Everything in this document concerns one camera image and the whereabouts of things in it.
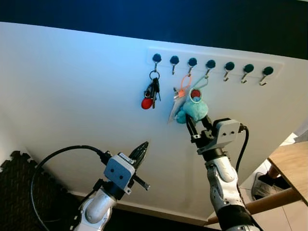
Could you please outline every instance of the white wall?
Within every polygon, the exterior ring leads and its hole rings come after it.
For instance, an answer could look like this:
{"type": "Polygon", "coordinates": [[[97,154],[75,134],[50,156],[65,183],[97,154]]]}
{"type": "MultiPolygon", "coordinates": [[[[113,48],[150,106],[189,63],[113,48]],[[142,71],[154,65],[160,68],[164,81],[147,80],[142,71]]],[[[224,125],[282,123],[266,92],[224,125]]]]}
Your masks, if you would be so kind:
{"type": "Polygon", "coordinates": [[[17,138],[10,120],[0,111],[0,165],[5,160],[10,160],[10,155],[16,150],[26,152],[26,149],[17,138]]]}
{"type": "MultiPolygon", "coordinates": [[[[224,83],[221,74],[213,73],[203,92],[212,119],[231,117],[250,129],[241,181],[307,116],[305,60],[9,23],[0,23],[0,107],[37,160],[75,144],[129,154],[148,140],[139,175],[151,189],[135,185],[123,202],[205,219],[213,209],[203,159],[184,125],[167,125],[172,89],[187,69],[178,68],[172,76],[170,67],[158,67],[162,101],[154,110],[142,110],[153,68],[146,62],[148,47],[285,64],[280,76],[264,87],[257,78],[243,85],[240,76],[231,76],[224,83]]],[[[194,71],[196,77],[202,74],[194,71]]],[[[243,139],[241,135],[226,148],[233,163],[243,139]]],[[[80,193],[90,191],[103,174],[98,157],[88,151],[63,154],[48,167],[80,193]]]]}

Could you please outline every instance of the key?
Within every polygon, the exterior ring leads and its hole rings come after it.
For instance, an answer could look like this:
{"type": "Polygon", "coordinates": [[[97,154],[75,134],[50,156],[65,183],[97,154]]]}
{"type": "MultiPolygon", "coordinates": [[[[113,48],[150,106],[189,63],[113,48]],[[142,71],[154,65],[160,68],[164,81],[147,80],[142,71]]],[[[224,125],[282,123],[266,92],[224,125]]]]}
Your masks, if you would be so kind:
{"type": "Polygon", "coordinates": [[[149,109],[153,105],[153,99],[151,99],[152,89],[153,89],[153,83],[151,83],[144,91],[144,99],[141,102],[141,107],[143,109],[149,109]]]}
{"type": "Polygon", "coordinates": [[[156,101],[156,91],[155,91],[154,81],[150,84],[150,86],[151,86],[150,98],[153,101],[152,108],[154,109],[155,108],[155,101],[156,101]]]}
{"type": "Polygon", "coordinates": [[[155,92],[158,93],[158,97],[159,97],[159,101],[161,101],[160,99],[160,89],[159,89],[159,81],[158,81],[158,78],[154,78],[153,79],[153,87],[155,89],[155,92]]]}

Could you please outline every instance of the cable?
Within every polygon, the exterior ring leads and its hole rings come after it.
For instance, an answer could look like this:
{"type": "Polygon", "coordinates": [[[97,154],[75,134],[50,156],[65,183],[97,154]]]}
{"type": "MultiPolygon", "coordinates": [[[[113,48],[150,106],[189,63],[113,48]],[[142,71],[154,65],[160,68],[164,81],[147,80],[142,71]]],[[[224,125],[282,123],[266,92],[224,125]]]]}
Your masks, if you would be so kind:
{"type": "Polygon", "coordinates": [[[47,156],[45,159],[43,159],[36,167],[35,171],[34,171],[34,174],[32,176],[32,179],[31,179],[31,182],[30,182],[30,201],[31,201],[31,206],[32,206],[32,209],[34,211],[34,214],[36,216],[36,218],[38,219],[38,222],[40,223],[40,225],[44,228],[45,231],[49,231],[49,229],[46,227],[46,225],[44,224],[43,220],[40,218],[38,212],[37,212],[37,209],[35,207],[35,204],[34,204],[34,198],[33,198],[33,187],[34,187],[34,179],[35,179],[35,176],[39,173],[39,170],[42,168],[42,166],[47,162],[49,161],[51,158],[55,157],[56,155],[60,154],[60,153],[63,153],[63,152],[66,152],[66,151],[69,151],[69,150],[73,150],[73,149],[89,149],[89,150],[92,150],[94,152],[96,152],[100,158],[101,158],[101,161],[104,163],[104,164],[107,164],[108,162],[108,159],[109,159],[109,154],[108,153],[103,153],[101,150],[95,148],[95,147],[92,147],[92,146],[88,146],[88,145],[75,145],[75,146],[70,146],[70,147],[66,147],[66,148],[62,148],[52,154],[50,154],[49,156],[47,156]]]}
{"type": "Polygon", "coordinates": [[[240,131],[242,130],[245,130],[246,133],[245,133],[245,141],[243,143],[243,146],[242,146],[242,149],[241,149],[241,152],[240,152],[240,155],[237,159],[237,162],[236,162],[236,167],[235,167],[235,171],[238,173],[239,171],[239,167],[240,167],[240,162],[242,160],[242,157],[244,155],[244,152],[245,152],[245,149],[246,149],[246,146],[247,146],[247,143],[248,143],[248,140],[249,140],[249,130],[248,130],[248,127],[247,126],[244,126],[244,125],[241,125],[240,126],[240,131]]]}
{"type": "MultiPolygon", "coordinates": [[[[243,131],[243,130],[245,130],[245,140],[244,140],[244,143],[243,143],[243,146],[242,146],[240,155],[239,155],[239,157],[238,157],[238,159],[237,159],[237,162],[236,162],[235,170],[236,170],[237,173],[238,173],[238,171],[239,171],[240,163],[241,163],[242,157],[243,157],[243,155],[244,155],[244,152],[245,152],[245,149],[246,149],[248,140],[249,140],[249,130],[248,130],[248,127],[241,124],[241,126],[240,126],[240,132],[243,131]]],[[[242,197],[242,194],[241,194],[241,191],[240,191],[240,189],[239,189],[238,184],[237,184],[236,186],[237,186],[237,191],[239,192],[240,197],[241,197],[241,199],[242,199],[242,202],[244,203],[245,208],[246,208],[246,204],[245,204],[245,202],[244,202],[244,199],[243,199],[243,197],[242,197]]],[[[249,216],[250,216],[252,222],[254,223],[254,225],[255,225],[258,229],[260,229],[260,231],[263,231],[263,229],[259,226],[259,224],[258,224],[258,223],[256,222],[256,220],[253,218],[253,216],[250,214],[250,212],[248,211],[247,208],[246,208],[246,211],[247,211],[247,213],[249,214],[249,216]]]]}
{"type": "Polygon", "coordinates": [[[61,219],[55,219],[55,220],[45,220],[44,222],[45,223],[48,223],[48,222],[57,222],[57,221],[60,221],[61,219]]]}

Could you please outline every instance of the metal hook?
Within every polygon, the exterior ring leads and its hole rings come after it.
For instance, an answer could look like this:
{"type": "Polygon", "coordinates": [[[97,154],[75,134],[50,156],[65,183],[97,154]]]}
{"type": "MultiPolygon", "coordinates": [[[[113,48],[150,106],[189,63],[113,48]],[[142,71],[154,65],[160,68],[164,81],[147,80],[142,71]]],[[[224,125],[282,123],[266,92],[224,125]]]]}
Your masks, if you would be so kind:
{"type": "Polygon", "coordinates": [[[225,75],[224,75],[224,77],[223,77],[223,81],[226,82],[226,81],[229,79],[229,77],[228,77],[227,75],[228,75],[228,73],[229,73],[231,70],[234,69],[234,67],[235,67],[234,62],[228,62],[228,63],[226,63],[226,65],[225,65],[225,71],[226,71],[226,73],[225,73],[225,75]]]}
{"type": "Polygon", "coordinates": [[[208,79],[208,73],[210,72],[210,70],[212,70],[213,68],[215,68],[216,66],[216,62],[215,60],[209,60],[207,61],[207,63],[205,64],[205,67],[207,68],[206,74],[205,74],[205,78],[208,79]]]}
{"type": "Polygon", "coordinates": [[[158,62],[155,62],[154,72],[157,72],[157,64],[158,62]]]}
{"type": "Polygon", "coordinates": [[[243,77],[241,79],[241,83],[246,83],[247,82],[246,76],[248,75],[248,73],[253,72],[254,68],[255,67],[252,64],[247,64],[246,66],[244,66],[244,68],[243,68],[244,75],[243,75],[243,77]]]}
{"type": "Polygon", "coordinates": [[[179,58],[176,55],[173,55],[170,59],[170,63],[172,65],[172,74],[174,75],[174,69],[175,69],[175,65],[177,65],[179,63],[179,58]]]}
{"type": "Polygon", "coordinates": [[[152,60],[155,63],[155,67],[154,67],[154,72],[157,72],[157,64],[162,61],[162,57],[160,56],[160,54],[156,53],[155,55],[153,55],[152,60]]]}
{"type": "Polygon", "coordinates": [[[274,69],[273,69],[271,66],[265,67],[265,68],[263,69],[263,71],[262,71],[263,77],[262,77],[262,79],[259,81],[259,85],[260,85],[260,86],[266,85],[267,82],[264,82],[264,83],[262,83],[262,82],[264,81],[264,79],[266,78],[266,76],[271,75],[273,72],[274,72],[274,69]]]}
{"type": "Polygon", "coordinates": [[[188,76],[191,76],[191,71],[192,71],[193,66],[189,66],[189,70],[188,70],[188,76]]]}
{"type": "Polygon", "coordinates": [[[266,76],[267,76],[267,75],[263,75],[262,79],[261,79],[260,82],[259,82],[259,85],[260,85],[260,86],[264,86],[265,84],[267,84],[267,82],[262,83],[262,81],[265,79],[266,76]]]}
{"type": "Polygon", "coordinates": [[[197,65],[197,60],[195,58],[190,58],[187,64],[189,66],[188,76],[190,77],[192,68],[197,65]]]}

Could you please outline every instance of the key rack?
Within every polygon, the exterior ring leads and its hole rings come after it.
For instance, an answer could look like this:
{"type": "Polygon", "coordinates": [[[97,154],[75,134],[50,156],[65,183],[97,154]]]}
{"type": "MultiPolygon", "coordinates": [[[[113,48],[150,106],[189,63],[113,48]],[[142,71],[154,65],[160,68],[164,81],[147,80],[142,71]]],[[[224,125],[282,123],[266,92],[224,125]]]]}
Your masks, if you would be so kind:
{"type": "Polygon", "coordinates": [[[230,78],[237,78],[239,84],[241,83],[241,78],[245,74],[244,67],[248,64],[252,64],[254,66],[254,70],[250,72],[246,77],[249,81],[249,78],[259,78],[260,80],[263,78],[263,70],[266,67],[272,67],[273,73],[266,76],[264,79],[265,81],[274,80],[276,79],[280,72],[283,69],[284,63],[280,62],[273,62],[269,60],[259,60],[259,59],[252,59],[252,58],[245,58],[245,57],[236,57],[236,56],[228,56],[228,55],[217,55],[217,54],[210,54],[210,53],[198,53],[198,52],[188,52],[188,51],[179,51],[179,50],[172,50],[172,49],[164,49],[164,48],[157,48],[157,47],[149,47],[147,52],[147,63],[153,65],[153,55],[156,53],[160,54],[162,57],[162,61],[159,63],[160,67],[169,67],[170,73],[172,71],[172,64],[170,63],[170,58],[173,56],[177,56],[180,60],[176,64],[176,70],[179,69],[188,69],[187,62],[190,58],[194,57],[197,59],[198,64],[193,68],[194,70],[198,70],[203,72],[204,74],[207,72],[207,68],[205,64],[209,60],[214,60],[216,62],[215,68],[210,70],[210,73],[218,73],[221,74],[221,80],[223,81],[223,76],[226,73],[225,66],[227,63],[234,63],[234,69],[232,69],[228,73],[228,77],[230,78]]]}

